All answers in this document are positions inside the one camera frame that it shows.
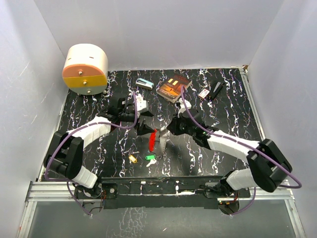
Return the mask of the black rectangular case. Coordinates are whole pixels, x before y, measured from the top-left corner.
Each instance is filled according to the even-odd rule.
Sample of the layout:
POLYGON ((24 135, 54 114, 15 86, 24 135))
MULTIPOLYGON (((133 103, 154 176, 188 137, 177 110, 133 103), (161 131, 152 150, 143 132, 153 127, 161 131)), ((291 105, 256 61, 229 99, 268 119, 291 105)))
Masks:
POLYGON ((208 99, 209 100, 214 100, 219 92, 222 90, 223 86, 225 85, 224 82, 216 82, 212 85, 211 90, 208 94, 208 99))

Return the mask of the orange paperback book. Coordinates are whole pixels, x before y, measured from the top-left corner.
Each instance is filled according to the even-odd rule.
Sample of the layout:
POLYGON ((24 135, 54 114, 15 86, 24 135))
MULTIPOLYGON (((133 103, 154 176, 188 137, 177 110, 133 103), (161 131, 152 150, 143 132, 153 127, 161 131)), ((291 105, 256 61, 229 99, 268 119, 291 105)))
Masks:
POLYGON ((188 89, 192 84, 192 80, 182 75, 175 74, 169 77, 163 85, 157 90, 157 94, 165 98, 171 103, 175 103, 181 97, 181 87, 188 89))

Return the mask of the teal and white stapler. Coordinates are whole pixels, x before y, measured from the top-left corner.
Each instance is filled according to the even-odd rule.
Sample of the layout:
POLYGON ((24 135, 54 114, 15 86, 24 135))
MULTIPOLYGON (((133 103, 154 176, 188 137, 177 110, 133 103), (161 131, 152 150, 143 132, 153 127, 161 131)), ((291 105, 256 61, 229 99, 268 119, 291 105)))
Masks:
POLYGON ((138 87, 144 88, 144 89, 148 89, 148 90, 152 90, 154 87, 154 84, 150 81, 147 81, 143 78, 137 78, 136 80, 136 85, 138 87))

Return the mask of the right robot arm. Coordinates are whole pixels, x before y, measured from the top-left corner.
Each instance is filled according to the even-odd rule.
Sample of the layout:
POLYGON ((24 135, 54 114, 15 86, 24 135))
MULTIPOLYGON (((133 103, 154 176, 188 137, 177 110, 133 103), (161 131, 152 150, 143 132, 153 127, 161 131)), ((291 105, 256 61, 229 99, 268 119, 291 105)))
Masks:
POLYGON ((249 166, 227 173, 216 186, 218 192, 231 197, 240 189, 256 186, 274 192, 292 172, 290 163, 272 140, 251 141, 231 136, 205 125, 197 110, 189 113, 175 114, 167 129, 173 135, 187 134, 199 146, 226 153, 249 166))

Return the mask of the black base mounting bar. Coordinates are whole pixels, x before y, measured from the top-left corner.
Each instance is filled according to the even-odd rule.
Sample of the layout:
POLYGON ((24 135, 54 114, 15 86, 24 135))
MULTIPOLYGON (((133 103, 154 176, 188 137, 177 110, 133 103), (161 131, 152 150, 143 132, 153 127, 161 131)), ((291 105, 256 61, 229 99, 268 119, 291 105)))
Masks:
POLYGON ((102 178, 94 189, 75 188, 75 197, 84 202, 100 202, 103 209, 203 207, 218 209, 221 201, 249 198, 240 189, 229 196, 218 192, 219 176, 102 178))

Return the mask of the round pastel drawer cabinet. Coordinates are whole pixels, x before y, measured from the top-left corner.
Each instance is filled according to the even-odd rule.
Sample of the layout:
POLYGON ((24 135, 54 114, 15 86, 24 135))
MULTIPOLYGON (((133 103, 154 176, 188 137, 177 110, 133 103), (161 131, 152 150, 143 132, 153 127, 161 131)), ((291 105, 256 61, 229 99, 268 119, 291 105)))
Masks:
POLYGON ((67 53, 62 78, 66 86, 80 95, 96 95, 107 88, 108 59, 93 44, 76 44, 67 53))

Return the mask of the aluminium frame rail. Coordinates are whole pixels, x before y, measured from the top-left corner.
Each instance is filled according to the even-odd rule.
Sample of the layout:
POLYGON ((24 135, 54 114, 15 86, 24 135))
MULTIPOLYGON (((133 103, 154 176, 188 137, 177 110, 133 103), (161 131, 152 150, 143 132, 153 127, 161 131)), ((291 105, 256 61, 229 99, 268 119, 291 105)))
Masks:
POLYGON ((183 183, 123 181, 107 199, 71 198, 63 182, 32 182, 20 238, 303 238, 305 231, 289 189, 245 189, 242 212, 228 216, 223 198, 180 193, 183 183))

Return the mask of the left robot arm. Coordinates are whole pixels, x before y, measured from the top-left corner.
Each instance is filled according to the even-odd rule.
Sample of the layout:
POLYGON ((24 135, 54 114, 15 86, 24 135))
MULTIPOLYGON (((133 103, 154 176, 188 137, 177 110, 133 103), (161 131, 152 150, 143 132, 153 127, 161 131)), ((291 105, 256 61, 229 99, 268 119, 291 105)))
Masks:
POLYGON ((100 196, 102 185, 98 183, 98 176, 82 165, 84 149, 116 128, 134 128, 138 135, 154 132, 144 121, 140 122, 140 116, 152 117, 153 114, 149 103, 137 94, 133 104, 119 98, 85 125, 55 132, 44 158, 45 179, 49 180, 48 171, 53 171, 83 186, 90 197, 100 196))

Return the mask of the metal wire keyring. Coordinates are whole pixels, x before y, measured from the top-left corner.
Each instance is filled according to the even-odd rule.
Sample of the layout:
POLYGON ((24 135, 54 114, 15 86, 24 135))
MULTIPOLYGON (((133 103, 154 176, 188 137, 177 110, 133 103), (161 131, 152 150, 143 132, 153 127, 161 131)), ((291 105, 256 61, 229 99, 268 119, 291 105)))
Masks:
POLYGON ((169 130, 166 127, 162 127, 159 131, 159 146, 158 156, 163 156, 165 153, 166 143, 169 139, 169 130))

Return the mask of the yellow tagged key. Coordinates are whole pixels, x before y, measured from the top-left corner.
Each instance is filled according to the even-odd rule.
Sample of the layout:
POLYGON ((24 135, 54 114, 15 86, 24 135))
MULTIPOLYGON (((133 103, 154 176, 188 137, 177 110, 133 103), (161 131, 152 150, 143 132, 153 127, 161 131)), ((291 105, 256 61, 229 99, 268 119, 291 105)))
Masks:
POLYGON ((134 156, 134 155, 129 155, 129 161, 131 162, 131 163, 137 163, 137 158, 134 156))

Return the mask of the green tagged key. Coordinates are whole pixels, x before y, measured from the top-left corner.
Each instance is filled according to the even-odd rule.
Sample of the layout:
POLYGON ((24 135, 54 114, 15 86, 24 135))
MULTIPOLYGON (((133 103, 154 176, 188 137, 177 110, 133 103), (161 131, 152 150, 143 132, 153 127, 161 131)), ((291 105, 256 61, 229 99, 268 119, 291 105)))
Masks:
POLYGON ((148 161, 146 167, 149 167, 150 165, 153 165, 157 162, 155 155, 148 155, 146 156, 146 161, 148 161))

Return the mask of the small red white card box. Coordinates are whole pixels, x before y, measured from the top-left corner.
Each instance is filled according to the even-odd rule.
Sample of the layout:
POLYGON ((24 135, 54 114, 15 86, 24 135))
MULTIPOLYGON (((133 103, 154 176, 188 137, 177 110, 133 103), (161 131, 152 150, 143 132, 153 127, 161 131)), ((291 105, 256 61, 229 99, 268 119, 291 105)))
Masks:
POLYGON ((198 97, 201 98, 201 99, 205 99, 208 94, 209 94, 209 90, 207 89, 203 89, 199 94, 198 94, 198 97))

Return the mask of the red keyring opener tool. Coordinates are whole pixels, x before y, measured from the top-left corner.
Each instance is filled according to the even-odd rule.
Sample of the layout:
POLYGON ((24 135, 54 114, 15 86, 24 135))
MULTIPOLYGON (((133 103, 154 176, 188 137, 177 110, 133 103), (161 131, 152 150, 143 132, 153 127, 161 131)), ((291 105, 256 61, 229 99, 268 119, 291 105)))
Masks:
POLYGON ((149 151, 150 152, 154 151, 157 131, 158 131, 157 129, 154 129, 154 132, 152 132, 150 135, 150 138, 149 138, 149 151))

